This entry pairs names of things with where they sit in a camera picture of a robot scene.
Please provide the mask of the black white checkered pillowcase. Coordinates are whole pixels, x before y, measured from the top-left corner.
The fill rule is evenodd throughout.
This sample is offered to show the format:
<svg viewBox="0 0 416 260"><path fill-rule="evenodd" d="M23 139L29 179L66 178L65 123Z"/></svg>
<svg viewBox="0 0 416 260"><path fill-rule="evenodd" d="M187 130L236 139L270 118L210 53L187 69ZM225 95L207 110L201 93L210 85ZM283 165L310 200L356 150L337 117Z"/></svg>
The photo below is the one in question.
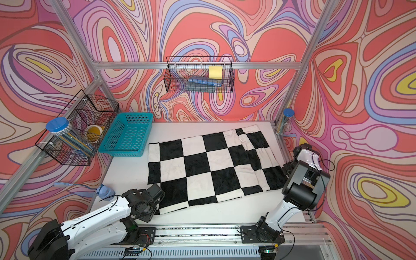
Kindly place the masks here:
<svg viewBox="0 0 416 260"><path fill-rule="evenodd" d="M148 146L147 184L165 193L158 215L279 190L286 180L257 125Z"/></svg>

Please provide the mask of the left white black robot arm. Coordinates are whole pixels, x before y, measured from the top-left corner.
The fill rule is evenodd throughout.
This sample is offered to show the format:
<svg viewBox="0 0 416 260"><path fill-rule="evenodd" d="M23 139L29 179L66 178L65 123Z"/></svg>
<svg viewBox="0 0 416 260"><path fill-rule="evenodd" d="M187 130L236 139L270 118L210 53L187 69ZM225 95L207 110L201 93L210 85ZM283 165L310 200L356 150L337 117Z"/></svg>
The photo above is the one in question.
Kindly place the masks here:
<svg viewBox="0 0 416 260"><path fill-rule="evenodd" d="M165 192L157 184L113 195L110 202L88 214L63 223L46 223L28 249L31 260L77 260L109 245L131 245L144 251L154 241L155 228L149 223Z"/></svg>

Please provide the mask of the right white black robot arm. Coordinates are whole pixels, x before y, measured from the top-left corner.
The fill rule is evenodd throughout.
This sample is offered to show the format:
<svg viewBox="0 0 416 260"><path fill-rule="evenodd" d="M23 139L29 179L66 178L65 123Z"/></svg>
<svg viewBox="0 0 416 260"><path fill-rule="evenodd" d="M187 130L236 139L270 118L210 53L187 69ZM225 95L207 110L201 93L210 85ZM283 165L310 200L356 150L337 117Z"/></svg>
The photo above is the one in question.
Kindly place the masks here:
<svg viewBox="0 0 416 260"><path fill-rule="evenodd" d="M294 159L284 164L289 178L282 188L283 200L256 224L255 236L261 243L282 243L284 225L299 212L318 208L330 174L319 165L320 154L310 144L293 150Z"/></svg>

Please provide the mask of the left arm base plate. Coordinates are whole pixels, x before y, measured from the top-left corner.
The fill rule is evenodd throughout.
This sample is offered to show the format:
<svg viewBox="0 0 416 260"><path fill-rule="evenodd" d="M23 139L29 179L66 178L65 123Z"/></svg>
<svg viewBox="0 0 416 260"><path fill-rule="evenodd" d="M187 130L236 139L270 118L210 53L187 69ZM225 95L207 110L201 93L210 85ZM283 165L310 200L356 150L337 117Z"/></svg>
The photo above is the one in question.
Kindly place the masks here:
<svg viewBox="0 0 416 260"><path fill-rule="evenodd" d="M155 227L136 227L129 230L121 242L114 245L139 245L148 247L154 243L156 237Z"/></svg>

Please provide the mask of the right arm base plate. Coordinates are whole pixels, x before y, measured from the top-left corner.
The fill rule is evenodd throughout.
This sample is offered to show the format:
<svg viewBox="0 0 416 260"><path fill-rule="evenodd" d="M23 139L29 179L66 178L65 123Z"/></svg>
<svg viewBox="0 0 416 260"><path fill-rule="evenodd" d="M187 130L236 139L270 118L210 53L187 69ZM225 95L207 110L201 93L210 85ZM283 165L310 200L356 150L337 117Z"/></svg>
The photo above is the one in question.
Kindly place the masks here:
<svg viewBox="0 0 416 260"><path fill-rule="evenodd" d="M276 238L270 238L256 230L253 226L238 226L237 231L240 233L241 242L243 244L277 244L281 245L285 242L283 233L278 233Z"/></svg>

